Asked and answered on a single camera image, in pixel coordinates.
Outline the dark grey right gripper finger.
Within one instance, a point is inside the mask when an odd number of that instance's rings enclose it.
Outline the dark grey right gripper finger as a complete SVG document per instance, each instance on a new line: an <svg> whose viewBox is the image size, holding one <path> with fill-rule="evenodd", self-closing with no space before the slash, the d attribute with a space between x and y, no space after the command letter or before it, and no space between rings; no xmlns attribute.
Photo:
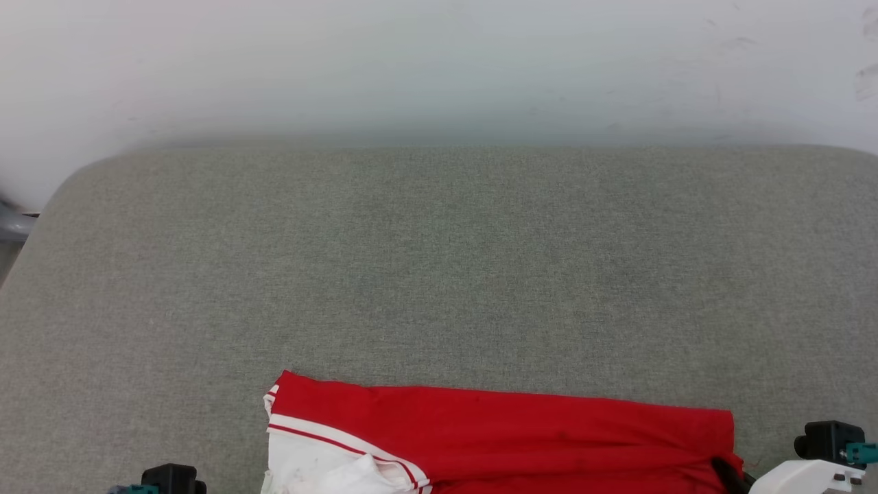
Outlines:
<svg viewBox="0 0 878 494"><path fill-rule="evenodd" d="M727 493L747 494L755 485L756 479L752 475L737 472L734 466L721 457L711 458L711 466Z"/></svg>

